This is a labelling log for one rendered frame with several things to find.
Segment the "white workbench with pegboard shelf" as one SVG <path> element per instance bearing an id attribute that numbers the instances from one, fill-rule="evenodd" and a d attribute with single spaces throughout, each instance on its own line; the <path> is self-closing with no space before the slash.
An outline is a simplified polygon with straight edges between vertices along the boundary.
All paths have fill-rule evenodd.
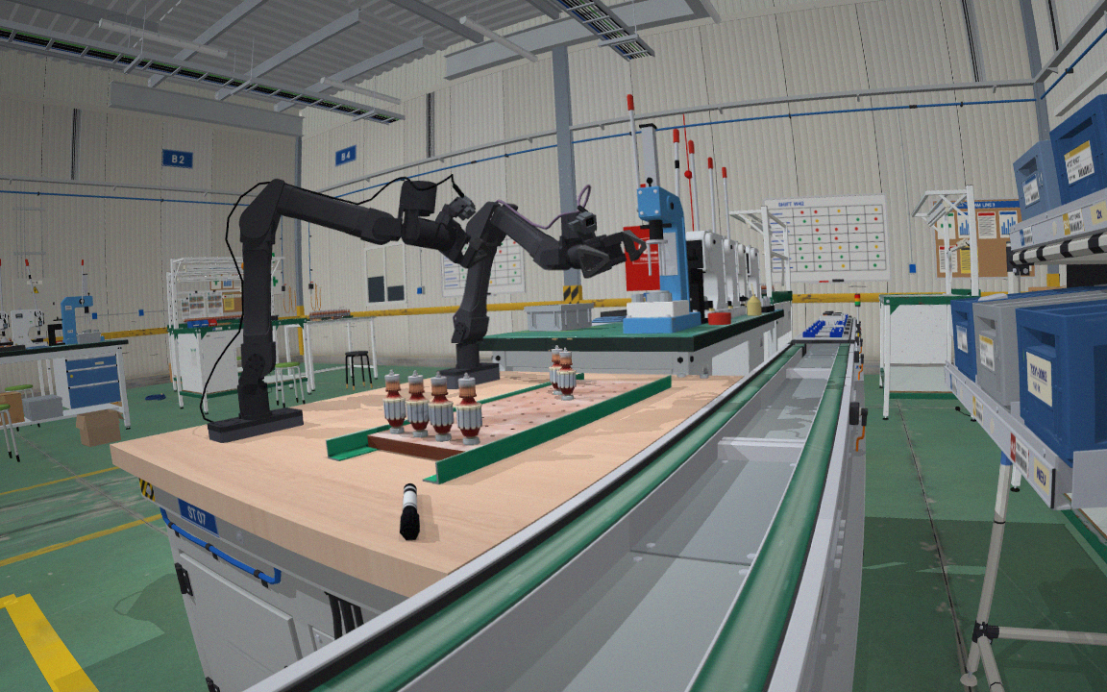
<path id="1" fill-rule="evenodd" d="M 182 258 L 182 259 L 172 258 L 170 259 L 170 289 L 172 289 L 172 309 L 173 309 L 173 326 L 170 326 L 170 333 L 173 334 L 173 358 L 175 358 L 177 386 L 179 388 L 180 407 L 184 404 L 182 395 L 184 395 L 184 397 L 203 397 L 204 385 L 206 385 L 207 380 L 209 380 L 209 374 L 213 371 L 215 361 L 218 360 L 219 357 L 221 357 L 221 352 L 224 351 L 224 349 L 227 349 L 227 343 L 230 343 L 230 341 L 232 341 L 234 330 L 240 330 L 240 324 L 236 324 L 240 323 L 240 319 L 218 321 L 218 323 L 227 323 L 227 321 L 232 321 L 232 326 L 188 328 L 187 324 L 179 324 L 179 303 L 177 303 L 177 298 L 179 297 L 177 297 L 177 295 L 188 295 L 190 318 L 207 318 L 206 308 L 204 308 L 204 293 L 207 293 L 208 316 L 209 318 L 216 318 L 216 316 L 224 316 L 221 292 L 242 292 L 242 288 L 225 289 L 225 290 L 204 290 L 204 292 L 177 292 L 177 282 L 175 279 L 177 273 L 179 273 L 179 270 L 177 270 L 176 272 L 176 264 L 179 264 L 179 267 L 180 264 L 184 264 L 185 272 L 236 270 L 236 266 L 234 266 L 234 264 L 213 264 L 213 262 L 234 262 L 234 259 L 232 256 L 221 256 L 221 258 Z M 218 268 L 218 270 L 199 270 L 199 268 Z M 280 319 L 272 321 L 273 338 L 276 341 L 276 359 L 277 359 L 276 364 L 280 363 L 280 352 L 278 352 L 277 328 L 279 326 L 290 326 L 290 324 L 299 324 L 300 327 L 303 328 L 306 376 L 302 376 L 302 382 L 307 382 L 307 391 L 311 391 L 310 363 L 308 363 L 308 339 L 307 339 L 306 318 Z M 230 330 L 232 330 L 232 332 L 230 332 Z M 179 340 L 179 343 L 177 343 L 177 340 Z M 179 366 L 179 354 L 180 354 L 182 374 Z M 199 368 L 201 368 L 201 371 L 199 371 Z M 234 341 L 232 341 L 232 343 L 230 343 L 230 347 L 228 347 L 227 352 L 224 352 L 224 357 L 221 357 L 221 359 L 218 360 L 218 364 L 216 364 L 216 366 L 214 368 L 213 376 L 210 376 L 208 386 L 206 388 L 206 393 L 204 393 L 204 399 L 203 399 L 204 411 L 206 413 L 207 411 L 209 411 L 208 399 L 227 397 L 227 395 L 236 394 L 237 386 L 238 386 L 238 371 L 237 371 L 236 349 L 234 349 Z"/>

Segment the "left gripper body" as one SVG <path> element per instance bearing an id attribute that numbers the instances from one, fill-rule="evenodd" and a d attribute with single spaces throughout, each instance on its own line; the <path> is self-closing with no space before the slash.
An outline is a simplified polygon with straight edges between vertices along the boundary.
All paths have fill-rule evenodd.
<path id="1" fill-rule="evenodd" d="M 594 248 L 601 251 L 601 254 L 609 255 L 610 264 L 606 265 L 603 270 L 601 270 L 601 273 L 606 272 L 607 270 L 611 270 L 614 264 L 627 262 L 627 254 L 623 254 L 623 251 L 621 251 L 621 241 L 624 242 L 627 248 L 627 242 L 624 241 L 623 234 L 615 233 L 615 234 L 610 234 L 608 236 L 606 236 L 606 234 L 601 236 L 596 236 L 596 233 L 590 233 L 590 234 L 577 233 L 577 234 L 581 235 L 581 242 L 584 242 L 583 245 L 589 246 L 589 248 Z M 592 256 L 592 260 L 597 266 L 597 264 L 601 264 L 603 261 L 603 258 L 601 258 L 601 256 Z"/>

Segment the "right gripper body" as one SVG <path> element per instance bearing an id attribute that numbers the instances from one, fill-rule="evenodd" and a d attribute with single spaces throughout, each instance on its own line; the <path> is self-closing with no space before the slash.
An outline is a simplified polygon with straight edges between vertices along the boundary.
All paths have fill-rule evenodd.
<path id="1" fill-rule="evenodd" d="M 436 240 L 428 249 L 438 250 L 439 254 L 447 256 L 447 258 L 453 264 L 461 264 L 462 267 L 469 267 L 473 257 L 478 252 L 478 249 L 473 248 L 469 245 L 466 254 L 461 254 L 464 249 L 464 245 L 470 241 L 470 234 L 466 234 L 461 230 L 461 224 L 453 220 L 466 209 L 467 203 L 461 200 L 458 196 L 455 200 L 451 202 L 449 205 L 445 203 L 443 210 L 436 215 Z"/>

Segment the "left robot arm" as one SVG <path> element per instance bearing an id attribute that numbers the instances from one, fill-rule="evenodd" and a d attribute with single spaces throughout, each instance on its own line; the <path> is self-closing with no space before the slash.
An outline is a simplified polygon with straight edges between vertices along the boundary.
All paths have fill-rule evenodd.
<path id="1" fill-rule="evenodd" d="M 473 245 L 478 236 L 492 250 L 492 255 L 467 270 L 464 299 L 455 317 L 455 332 L 451 340 L 456 347 L 457 364 L 455 368 L 436 372 L 442 376 L 458 376 L 498 366 L 498 363 L 480 363 L 479 344 L 476 341 L 483 341 L 483 337 L 487 334 L 489 318 L 486 316 L 486 301 L 489 273 L 497 248 L 501 246 L 506 235 L 523 246 L 542 270 L 570 270 L 571 267 L 573 270 L 581 270 L 577 249 L 583 242 L 577 233 L 590 234 L 596 230 L 596 214 L 568 213 L 561 216 L 561 235 L 559 240 L 556 240 L 549 234 L 539 231 L 539 228 L 526 223 L 523 216 L 511 211 L 507 206 L 487 202 L 467 223 L 465 233 L 470 234 L 469 245 Z"/>

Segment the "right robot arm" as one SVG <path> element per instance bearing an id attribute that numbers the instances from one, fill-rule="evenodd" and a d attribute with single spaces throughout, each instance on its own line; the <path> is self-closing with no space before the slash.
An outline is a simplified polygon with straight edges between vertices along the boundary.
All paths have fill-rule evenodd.
<path id="1" fill-rule="evenodd" d="M 240 216 L 244 256 L 244 371 L 237 386 L 240 413 L 235 419 L 208 422 L 208 430 L 226 433 L 303 415 L 303 411 L 296 407 L 271 410 L 267 383 L 263 382 L 265 374 L 273 371 L 277 360 L 271 321 L 271 259 L 275 233 L 280 225 L 281 215 L 303 223 L 324 225 L 334 231 L 360 237 L 366 242 L 383 245 L 399 241 L 402 235 L 403 242 L 407 245 L 430 248 L 436 240 L 436 224 L 420 216 L 434 213 L 436 186 L 427 192 L 417 192 L 416 187 L 405 180 L 401 192 L 400 213 L 394 218 L 390 213 L 331 200 L 321 194 L 302 192 L 294 185 L 287 185 L 284 180 L 275 179 L 244 210 Z"/>

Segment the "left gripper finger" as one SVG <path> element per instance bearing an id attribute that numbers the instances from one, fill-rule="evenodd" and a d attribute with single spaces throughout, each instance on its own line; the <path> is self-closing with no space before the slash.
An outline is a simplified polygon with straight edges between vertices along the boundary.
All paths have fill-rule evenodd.
<path id="1" fill-rule="evenodd" d="M 579 246 L 577 250 L 579 255 L 579 261 L 581 264 L 581 270 L 583 270 L 584 273 L 584 279 L 590 279 L 590 277 L 594 277 L 597 273 L 603 270 L 607 264 L 610 264 L 610 258 L 608 254 L 601 254 L 601 251 L 594 248 L 589 248 L 589 246 L 587 245 Z M 592 260 L 592 256 L 590 255 L 601 256 L 601 258 L 603 258 L 603 261 L 601 264 L 597 264 L 596 266 L 596 264 Z"/>
<path id="2" fill-rule="evenodd" d="M 634 235 L 634 233 L 632 231 L 623 231 L 621 234 L 623 234 L 624 241 L 627 242 L 627 252 L 629 255 L 629 258 L 631 259 L 631 261 L 637 261 L 638 259 L 640 259 L 641 254 L 643 254 L 643 251 L 646 250 L 646 242 L 640 239 L 640 237 L 637 237 L 637 235 Z M 634 249 L 634 242 L 634 242 L 640 242 L 641 248 L 638 250 Z"/>

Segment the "green and grey conveyor belt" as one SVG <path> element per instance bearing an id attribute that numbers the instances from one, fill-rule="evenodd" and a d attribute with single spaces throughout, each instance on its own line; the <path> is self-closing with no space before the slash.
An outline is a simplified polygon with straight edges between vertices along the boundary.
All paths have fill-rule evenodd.
<path id="1" fill-rule="evenodd" d="M 838 350 L 786 343 L 562 507 L 244 692 L 852 692 L 867 409 L 863 354 Z"/>

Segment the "brown cardboard box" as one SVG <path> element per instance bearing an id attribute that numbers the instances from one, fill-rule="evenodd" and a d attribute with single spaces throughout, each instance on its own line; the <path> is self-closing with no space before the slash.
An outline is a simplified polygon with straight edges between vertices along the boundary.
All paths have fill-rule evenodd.
<path id="1" fill-rule="evenodd" d="M 80 428 L 81 444 L 86 444 L 87 447 L 93 447 L 97 446 L 97 444 L 106 444 L 118 441 L 118 419 L 123 417 L 120 416 L 118 411 L 115 410 L 99 410 L 87 413 L 76 413 L 76 428 Z"/>

